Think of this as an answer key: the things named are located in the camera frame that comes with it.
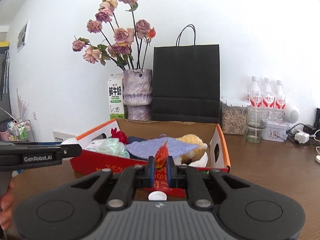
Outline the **person's left hand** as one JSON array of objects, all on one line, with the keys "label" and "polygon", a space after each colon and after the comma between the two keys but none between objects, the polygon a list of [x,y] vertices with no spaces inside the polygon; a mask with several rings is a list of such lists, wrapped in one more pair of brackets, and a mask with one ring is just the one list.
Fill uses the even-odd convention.
[{"label": "person's left hand", "polygon": [[14,204],[14,179],[10,180],[8,189],[6,194],[1,197],[1,212],[0,212],[0,220],[1,220],[1,228],[2,230],[8,230],[12,225],[13,219],[13,211],[12,207]]}]

